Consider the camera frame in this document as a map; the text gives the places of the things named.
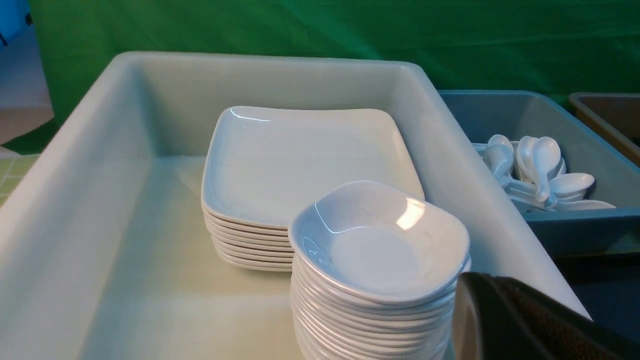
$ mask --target green backdrop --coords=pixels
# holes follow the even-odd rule
[[[640,92],[639,0],[31,0],[56,121],[131,50],[404,60],[437,88]]]

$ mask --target square plate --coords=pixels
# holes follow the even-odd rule
[[[236,106],[220,115],[213,133],[202,201],[225,220],[286,229],[303,208],[358,180],[424,199],[389,114]]]

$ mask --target spoon handle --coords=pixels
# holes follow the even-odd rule
[[[546,174],[538,176],[538,191],[536,192],[536,200],[540,202],[546,202],[551,195],[551,189],[549,187],[549,180]]]

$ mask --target blue plastic bin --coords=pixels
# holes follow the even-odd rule
[[[603,251],[640,227],[640,168],[548,97],[501,90],[452,90],[440,95],[471,142],[486,142],[494,134],[511,140],[525,135],[556,139],[568,172],[596,178],[586,198],[617,207],[523,214],[550,255]]]

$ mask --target tiled surface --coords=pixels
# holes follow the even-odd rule
[[[0,206],[11,195],[40,155],[0,159]]]

